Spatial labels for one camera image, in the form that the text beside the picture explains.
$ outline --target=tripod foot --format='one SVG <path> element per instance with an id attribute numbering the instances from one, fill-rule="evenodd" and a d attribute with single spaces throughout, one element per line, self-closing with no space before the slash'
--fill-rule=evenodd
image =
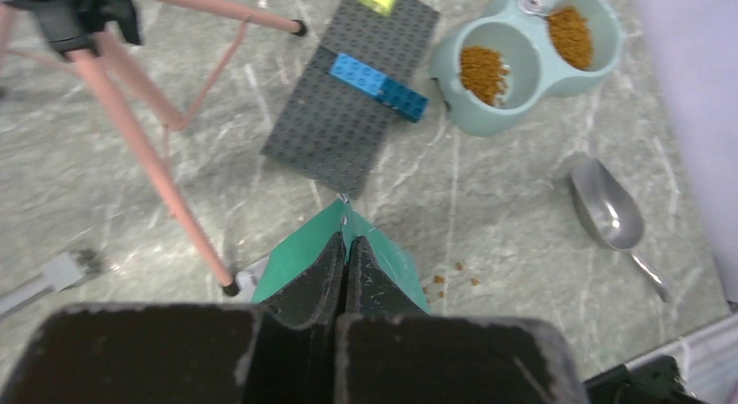
<path id="1" fill-rule="evenodd" d="M 230 285 L 221 285 L 220 288 L 223 289 L 223 294 L 226 297 L 235 297 L 236 295 L 238 295 L 238 293 L 241 292 L 241 287 L 238 286 L 236 278 L 233 278 L 233 282 L 231 282 Z"/>
<path id="2" fill-rule="evenodd" d="M 298 36 L 298 37 L 304 37 L 304 36 L 306 36 L 307 35 L 307 25 L 305 24 L 305 22 L 303 20 L 301 20 L 301 19 L 293 19 L 292 21 L 300 24 L 299 31 L 293 32 L 292 34 L 294 36 Z"/>

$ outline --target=light blue pet feeder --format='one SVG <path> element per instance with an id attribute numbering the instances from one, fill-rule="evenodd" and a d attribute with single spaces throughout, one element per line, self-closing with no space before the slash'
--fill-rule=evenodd
<path id="1" fill-rule="evenodd" d="M 548 36 L 545 16 L 574 6 L 587 19 L 594 59 L 586 71 L 567 63 Z M 510 72 L 499 107 L 479 100 L 461 84 L 460 54 L 471 46 L 498 51 Z M 433 49 L 431 77 L 438 80 L 448 117 L 462 130 L 490 137 L 507 130 L 544 97 L 589 91 L 617 65 L 623 33 L 605 0 L 492 0 L 484 16 L 453 30 Z"/>

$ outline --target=kibble piece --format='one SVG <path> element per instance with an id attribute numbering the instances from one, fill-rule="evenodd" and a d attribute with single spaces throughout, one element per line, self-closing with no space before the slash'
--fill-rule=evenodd
<path id="1" fill-rule="evenodd" d="M 594 45 L 587 19 L 573 6 L 567 6 L 547 18 L 548 35 L 561 58 L 584 71 L 592 65 Z"/>
<path id="2" fill-rule="evenodd" d="M 461 84 L 475 97 L 488 105 L 507 89 L 505 76 L 510 70 L 502 62 L 498 51 L 482 46 L 466 47 L 461 51 Z"/>

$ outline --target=metal scoop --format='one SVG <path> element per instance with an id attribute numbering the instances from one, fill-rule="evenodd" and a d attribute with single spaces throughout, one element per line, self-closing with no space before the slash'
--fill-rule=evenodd
<path id="1" fill-rule="evenodd" d="M 661 299 L 669 302 L 670 285 L 633 251 L 643 239 L 646 226 L 633 197 L 596 158 L 575 167 L 570 179 L 574 206 L 589 234 L 611 249 L 630 254 Z"/>

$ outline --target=tripod leg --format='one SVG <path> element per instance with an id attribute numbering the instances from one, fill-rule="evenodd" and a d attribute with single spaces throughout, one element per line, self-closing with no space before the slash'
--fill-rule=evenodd
<path id="1" fill-rule="evenodd" d="M 105 73 L 103 66 L 88 50 L 71 51 L 67 53 L 67 56 L 75 63 L 79 75 L 87 83 L 129 147 L 136 154 L 138 161 L 149 174 L 149 178 L 159 195 L 177 215 L 180 224 L 190 235 L 192 243 L 218 278 L 223 287 L 223 292 L 229 296 L 238 294 L 238 283 L 215 252 L 203 228 L 192 216 L 185 198 L 179 193 L 166 165 L 151 146 L 144 131 L 138 126 L 130 106 L 125 103 L 123 93 L 113 84 Z"/>
<path id="2" fill-rule="evenodd" d="M 185 118 L 133 60 L 125 47 L 108 31 L 97 33 L 96 37 L 105 60 L 115 71 L 116 76 L 126 82 L 151 107 L 161 122 L 172 130 L 179 130 L 178 127 L 184 125 Z"/>
<path id="3" fill-rule="evenodd" d="M 0 3 L 0 75 L 3 73 L 3 62 L 13 36 L 13 27 L 16 26 L 16 15 L 16 10 Z M 5 89 L 0 87 L 0 98 L 4 93 Z"/>
<path id="4" fill-rule="evenodd" d="M 172 5 L 207 12 L 219 17 L 226 17 L 243 21 L 250 17 L 252 24 L 264 25 L 265 27 L 291 32 L 302 37 L 307 34 L 307 26 L 302 21 L 279 17 L 264 10 L 255 10 L 246 5 L 226 0 L 157 0 Z"/>

